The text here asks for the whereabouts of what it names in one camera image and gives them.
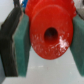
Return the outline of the gripper green padded right finger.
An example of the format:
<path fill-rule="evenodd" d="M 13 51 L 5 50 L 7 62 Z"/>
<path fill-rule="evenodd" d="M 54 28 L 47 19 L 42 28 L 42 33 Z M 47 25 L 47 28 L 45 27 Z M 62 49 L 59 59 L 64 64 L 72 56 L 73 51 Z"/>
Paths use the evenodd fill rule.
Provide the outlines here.
<path fill-rule="evenodd" d="M 71 51 L 76 65 L 82 67 L 84 60 L 84 21 L 79 16 L 73 19 L 73 28 L 74 34 Z"/>

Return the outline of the gripper green padded left finger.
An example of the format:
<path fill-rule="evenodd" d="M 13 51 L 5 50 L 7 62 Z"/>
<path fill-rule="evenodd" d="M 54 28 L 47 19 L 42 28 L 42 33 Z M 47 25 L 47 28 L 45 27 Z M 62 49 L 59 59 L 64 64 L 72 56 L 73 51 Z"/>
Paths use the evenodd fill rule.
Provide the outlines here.
<path fill-rule="evenodd" d="M 0 28 L 0 56 L 7 77 L 25 77 L 30 51 L 29 17 L 14 8 Z"/>

